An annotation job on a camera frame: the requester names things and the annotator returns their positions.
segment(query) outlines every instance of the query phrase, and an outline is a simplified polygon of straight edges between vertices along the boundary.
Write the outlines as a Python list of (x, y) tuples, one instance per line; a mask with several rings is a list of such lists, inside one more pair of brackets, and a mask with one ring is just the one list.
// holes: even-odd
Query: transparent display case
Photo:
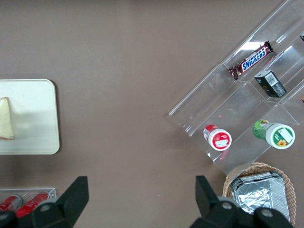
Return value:
[[(252, 134), (254, 123), (299, 125), (304, 121), (304, 1), (287, 0), (274, 11), (221, 64), (217, 65), (183, 98), (169, 115), (230, 178), (238, 176), (270, 145)], [(234, 80), (228, 69), (250, 56), (268, 41), (273, 52)], [(272, 70), (287, 93), (269, 97), (254, 76)], [(219, 152), (203, 137), (209, 124), (225, 129), (232, 145)]]
[(12, 195), (22, 198), (22, 204), (26, 204), (41, 192), (48, 192), (48, 199), (55, 201), (57, 198), (56, 188), (35, 188), (35, 189), (0, 189), (0, 203)]

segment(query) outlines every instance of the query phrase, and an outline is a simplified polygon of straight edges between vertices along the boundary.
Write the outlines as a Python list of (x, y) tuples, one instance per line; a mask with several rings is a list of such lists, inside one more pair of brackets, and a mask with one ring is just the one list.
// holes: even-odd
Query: aluminum foil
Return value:
[(233, 198), (245, 212), (253, 214), (256, 208), (272, 208), (290, 220), (285, 184), (279, 173), (272, 171), (236, 178), (231, 190)]

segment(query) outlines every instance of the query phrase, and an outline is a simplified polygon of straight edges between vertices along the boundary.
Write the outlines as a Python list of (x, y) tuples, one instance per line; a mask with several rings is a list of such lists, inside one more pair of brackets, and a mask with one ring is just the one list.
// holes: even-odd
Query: cheese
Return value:
[(8, 99), (3, 97), (0, 99), (0, 139), (13, 140), (14, 138)]

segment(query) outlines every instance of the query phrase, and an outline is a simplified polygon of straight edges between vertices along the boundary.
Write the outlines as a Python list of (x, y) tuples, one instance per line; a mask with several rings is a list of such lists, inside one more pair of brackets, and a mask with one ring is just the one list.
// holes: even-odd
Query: small black package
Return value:
[(271, 97), (282, 97), (286, 94), (286, 90), (273, 71), (262, 71), (255, 75), (256, 81), (262, 89)]

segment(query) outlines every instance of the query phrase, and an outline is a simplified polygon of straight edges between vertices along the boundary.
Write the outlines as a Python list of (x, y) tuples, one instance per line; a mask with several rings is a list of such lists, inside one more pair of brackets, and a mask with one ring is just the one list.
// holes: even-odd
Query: red label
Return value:
[(206, 129), (209, 131), (209, 132), (212, 132), (214, 129), (218, 129), (219, 127), (218, 126), (216, 126), (216, 125), (208, 125), (207, 127), (206, 127)]
[(4, 200), (1, 204), (0, 204), (0, 211), (7, 211), (7, 210), (14, 210), (16, 209), (14, 206), (14, 202), (17, 202), (19, 199), (17, 196), (10, 196), (8, 197), (6, 200)]
[(48, 193), (46, 192), (39, 193), (37, 196), (35, 196), (33, 199), (31, 199), (29, 202), (23, 205), (19, 210), (17, 210), (16, 212), (17, 217), (20, 218), (22, 216), (31, 213), (38, 206), (39, 203), (47, 199), (48, 199)]
[(223, 149), (230, 144), (230, 141), (231, 138), (228, 134), (220, 132), (214, 135), (212, 144), (218, 149)]

